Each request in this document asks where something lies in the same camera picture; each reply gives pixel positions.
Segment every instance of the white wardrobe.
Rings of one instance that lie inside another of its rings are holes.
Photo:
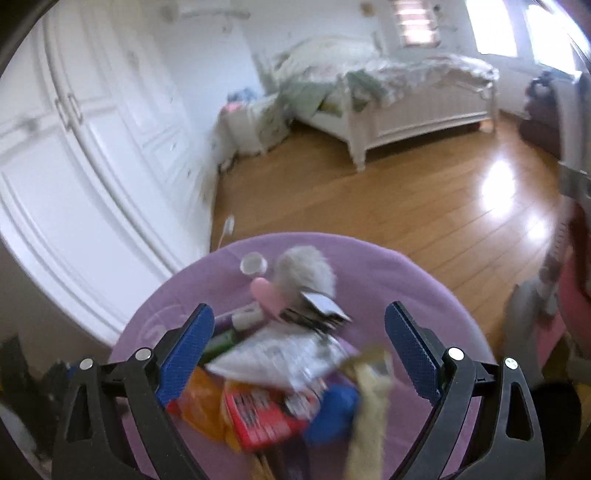
[[[217,167],[195,153],[140,1],[60,0],[0,78],[0,233],[71,320],[44,322],[64,343],[76,325],[114,345],[209,252]],[[18,321],[25,343],[48,343],[38,321]]]

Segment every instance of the white bed frame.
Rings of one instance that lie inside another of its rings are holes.
[[[492,120],[496,133],[498,106],[496,83],[484,90],[461,84],[437,84],[420,89],[388,108],[374,103],[355,112],[344,79],[339,79],[343,115],[317,112],[297,117],[347,143],[358,172],[365,170],[365,153],[374,147],[460,125]]]

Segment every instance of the blue gripper pad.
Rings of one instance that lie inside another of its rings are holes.
[[[391,303],[385,312],[386,333],[418,395],[435,406],[441,398],[437,364],[407,319],[406,311]]]
[[[204,305],[193,312],[193,315],[192,322],[160,367],[160,384],[156,397],[164,408],[171,400],[180,397],[213,335],[215,320],[211,307]]]

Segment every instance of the white cup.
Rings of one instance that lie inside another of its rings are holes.
[[[251,278],[262,277],[267,271],[267,261],[258,252],[246,254],[240,262],[240,271]]]

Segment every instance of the orange plastic package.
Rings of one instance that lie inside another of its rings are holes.
[[[240,446],[232,426],[222,413],[222,389],[201,368],[196,368],[183,393],[178,407],[184,421],[215,442],[226,442],[234,451]]]

